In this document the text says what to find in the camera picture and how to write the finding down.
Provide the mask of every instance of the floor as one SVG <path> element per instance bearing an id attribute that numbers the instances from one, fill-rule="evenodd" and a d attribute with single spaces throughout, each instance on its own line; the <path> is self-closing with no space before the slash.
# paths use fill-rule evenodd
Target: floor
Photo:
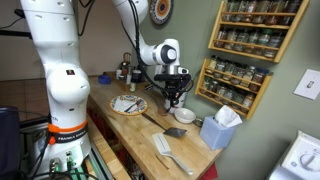
<path id="1" fill-rule="evenodd" d="M 39 118 L 37 112 L 48 115 L 49 104 L 45 79 L 0 81 L 0 106 L 15 106 L 20 120 Z"/>

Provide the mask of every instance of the wooden spice rack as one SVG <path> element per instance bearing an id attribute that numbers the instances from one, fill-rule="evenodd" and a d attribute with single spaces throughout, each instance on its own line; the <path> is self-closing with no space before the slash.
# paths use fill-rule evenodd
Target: wooden spice rack
<path id="1" fill-rule="evenodd" d="M 223 51 L 223 52 L 227 52 L 227 53 L 232 53 L 232 54 L 238 54 L 238 55 L 242 55 L 242 56 L 247 56 L 247 57 L 252 57 L 252 58 L 256 58 L 256 59 L 260 59 L 260 60 L 266 60 L 266 61 L 271 61 L 271 62 L 275 62 L 275 63 L 279 63 L 289 42 L 292 39 L 292 36 L 302 18 L 302 16 L 304 15 L 305 10 L 307 9 L 307 6 L 309 4 L 309 0 L 303 0 L 299 10 L 297 11 L 297 13 L 245 13 L 245 12 L 225 12 L 226 9 L 226 2 L 222 1 L 219 11 L 218 11 L 218 15 L 215 21 L 215 24 L 213 26 L 213 30 L 212 30 L 212 34 L 211 34 L 211 38 L 209 41 L 209 45 L 208 48 L 209 49 L 214 49 L 214 50 L 219 50 L 219 51 Z M 251 14 L 251 15 L 265 15 L 265 16 L 294 16 L 294 20 L 292 22 L 292 24 L 290 26 L 282 26 L 282 25 L 265 25 L 265 24 L 252 24 L 252 23 L 243 23 L 243 22 L 225 22 L 222 20 L 222 15 L 224 14 Z M 283 42 L 280 46 L 280 48 L 272 48 L 272 47 L 267 47 L 267 46 L 259 46 L 259 45 L 254 45 L 254 44 L 247 44 L 247 43 L 239 43 L 239 42 L 235 42 L 235 41 L 227 41 L 227 40 L 219 40 L 217 39 L 218 37 L 218 33 L 221 27 L 239 27 L 239 28 L 259 28 L 259 29 L 264 29 L 264 28 L 268 28 L 268 29 L 273 29 L 273 30 L 282 30 L 286 32 L 286 36 L 283 39 Z M 276 54 L 276 56 L 274 58 L 268 58 L 265 56 L 260 56 L 260 55 L 254 55 L 254 54 L 249 54 L 249 53 L 245 53 L 245 52 L 238 52 L 238 51 L 234 51 L 234 50 L 228 50 L 228 49 L 224 49 L 224 48 L 219 48 L 219 47 L 215 47 L 214 43 L 217 41 L 221 41 L 221 42 L 232 42 L 233 44 L 244 44 L 244 45 L 248 45 L 250 47 L 263 47 L 264 49 L 272 49 L 272 50 L 277 50 L 278 53 Z"/>
<path id="2" fill-rule="evenodd" d="M 221 98 L 221 99 L 223 99 L 223 100 L 225 100 L 225 101 L 228 101 L 228 102 L 230 102 L 230 103 L 232 103 L 232 104 L 236 104 L 236 105 L 238 105 L 239 107 L 248 109 L 248 110 L 249 110 L 248 113 L 244 113 L 244 112 L 242 112 L 242 111 L 240 111 L 240 110 L 238 110 L 238 109 L 234 109 L 234 108 L 232 108 L 231 106 L 228 105 L 230 108 L 232 108 L 232 109 L 233 109 L 235 112 L 237 112 L 239 115 L 242 115 L 242 116 L 244 116 L 247 120 L 249 120 L 249 119 L 252 117 L 253 113 L 255 112 L 255 110 L 256 110 L 256 108 L 257 108 L 257 106 L 258 106 L 258 104 L 259 104 L 259 102 L 260 102 L 260 100 L 261 100 L 261 98 L 262 98 L 262 95 L 264 94 L 266 88 L 268 87 L 269 82 L 270 82 L 270 80 L 271 80 L 271 76 L 270 76 L 270 75 L 267 75 L 267 76 L 264 78 L 264 81 L 263 81 L 262 84 L 259 84 L 259 83 L 256 83 L 256 82 L 252 82 L 252 81 L 247 81 L 247 82 L 249 82 L 249 83 L 253 83 L 253 84 L 255 84 L 255 85 L 260 86 L 259 91 L 258 91 L 258 92 L 255 92 L 255 91 L 251 91 L 251 90 L 250 90 L 249 88 L 247 88 L 247 87 L 244 87 L 244 86 L 241 86 L 241 85 L 234 85 L 234 84 L 230 83 L 230 81 L 226 81 L 226 80 L 224 80 L 224 79 L 222 79 L 222 78 L 215 78 L 213 75 L 207 73 L 206 70 L 209 69 L 209 68 L 207 68 L 207 67 L 208 67 L 210 61 L 211 61 L 210 59 L 205 59 L 204 62 L 203 62 L 203 64 L 202 64 L 202 68 L 201 68 L 201 71 L 200 71 L 199 80 L 198 80 L 198 84 L 197 84 L 197 87 L 196 87 L 195 94 L 196 94 L 196 95 L 200 95 L 200 96 L 202 96 L 202 97 L 204 97 L 204 98 L 206 98 L 206 99 L 209 99 L 210 101 L 213 101 L 213 102 L 215 102 L 215 103 L 217 103 L 217 104 L 224 105 L 221 101 L 218 101 L 218 100 L 216 100 L 216 99 L 214 99 L 214 98 L 211 98 L 211 97 L 207 96 L 207 95 L 204 94 L 204 93 L 201 93 L 201 90 L 202 90 L 202 91 L 205 91 L 206 93 L 212 94 L 212 95 L 214 95 L 214 96 L 218 96 L 219 98 Z M 224 98 L 223 96 L 220 96 L 220 95 L 218 95 L 218 94 L 216 94 L 216 93 L 214 93 L 214 92 L 212 92 L 212 91 L 208 91 L 208 90 L 202 88 L 202 84 L 203 84 L 204 78 L 205 78 L 206 76 L 207 76 L 207 77 L 211 77 L 211 78 L 213 78 L 213 79 L 215 79 L 215 80 L 217 80 L 217 81 L 219 81 L 219 82 L 223 82 L 223 83 L 225 83 L 225 84 L 234 86 L 234 87 L 237 88 L 237 89 L 242 89 L 242 90 L 244 90 L 244 91 L 246 91 L 246 92 L 254 93 L 254 94 L 256 95 L 256 97 L 255 97 L 255 99 L 254 99 L 254 101 L 253 101 L 253 103 L 252 103 L 252 106 L 251 106 L 250 108 L 246 108 L 246 107 L 244 107 L 244 106 L 241 105 L 241 104 L 238 104 L 238 103 L 236 103 L 236 102 L 234 102 L 234 101 L 232 101 L 232 100 L 226 99 L 226 98 Z M 233 78 L 237 78 L 237 79 L 239 79 L 239 80 L 241 80 L 241 81 L 243 80 L 242 78 L 239 78 L 239 77 L 236 77 L 236 76 L 233 76 L 233 75 L 229 75 L 229 74 L 228 74 L 228 76 L 231 76 L 231 77 L 233 77 Z"/>

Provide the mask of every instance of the small object on counter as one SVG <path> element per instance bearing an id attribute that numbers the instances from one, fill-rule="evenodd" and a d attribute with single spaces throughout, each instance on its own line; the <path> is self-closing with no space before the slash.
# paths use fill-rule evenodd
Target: small object on counter
<path id="1" fill-rule="evenodd" d="M 111 77 L 107 75 L 101 75 L 98 77 L 98 82 L 100 84 L 110 84 L 111 83 Z"/>

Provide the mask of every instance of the wall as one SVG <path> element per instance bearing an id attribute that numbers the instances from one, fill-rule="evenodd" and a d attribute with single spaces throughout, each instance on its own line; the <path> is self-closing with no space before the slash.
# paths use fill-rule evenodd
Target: wall
<path id="1" fill-rule="evenodd" d="M 79 26 L 82 29 L 85 13 L 78 3 Z M 19 0 L 0 2 L 0 27 L 18 19 L 13 11 L 21 8 Z M 26 20 L 2 30 L 29 31 Z M 121 20 L 112 1 L 96 0 L 85 33 L 80 37 L 80 63 L 88 75 L 114 71 L 131 44 L 122 30 Z M 25 37 L 0 36 L 0 81 L 43 78 L 44 72 L 32 40 Z"/>
<path id="2" fill-rule="evenodd" d="M 207 48 L 220 5 L 218 0 L 174 1 L 174 10 L 166 26 L 154 26 L 146 20 L 141 31 L 146 42 L 164 38 L 178 39 L 181 65 L 194 75 L 205 57 L 217 54 L 225 59 L 269 68 L 274 76 L 252 119 L 239 125 L 228 148 L 217 160 L 219 179 L 265 179 L 296 137 L 297 130 L 320 138 L 320 97 L 315 101 L 293 94 L 306 69 L 320 71 L 320 23 L 316 21 L 320 1 L 310 0 L 307 12 L 279 64 L 227 55 Z M 195 96 L 192 89 L 186 105 L 199 117 L 214 115 L 220 108 Z"/>

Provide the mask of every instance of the utensil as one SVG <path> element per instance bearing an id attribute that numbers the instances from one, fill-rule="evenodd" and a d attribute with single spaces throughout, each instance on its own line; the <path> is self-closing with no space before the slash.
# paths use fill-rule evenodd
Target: utensil
<path id="1" fill-rule="evenodd" d="M 126 109 L 124 112 L 129 112 L 129 110 L 130 110 L 133 106 L 135 106 L 135 105 L 138 106 L 141 102 L 142 102 L 142 100 L 141 100 L 141 99 L 138 99 L 136 103 L 132 104 L 132 105 L 131 105 L 128 109 Z"/>
<path id="2" fill-rule="evenodd" d="M 165 129 L 159 123 L 157 123 L 157 121 L 155 121 L 152 117 L 150 117 L 146 113 L 142 113 L 142 116 L 145 117 L 146 119 L 148 119 L 149 121 L 153 122 L 154 124 L 158 125 L 163 130 L 165 130 L 163 134 L 166 134 L 168 136 L 181 137 L 187 132 L 186 129 L 180 129 L 180 128 L 174 128 L 174 127 L 170 127 L 169 129 Z"/>
<path id="3" fill-rule="evenodd" d="M 186 173 L 188 173 L 190 176 L 193 174 L 192 169 L 190 169 L 182 161 L 180 161 L 175 155 L 173 155 L 170 149 L 170 146 L 162 133 L 153 134 L 152 138 L 156 143 L 158 151 L 161 155 L 171 157 Z"/>

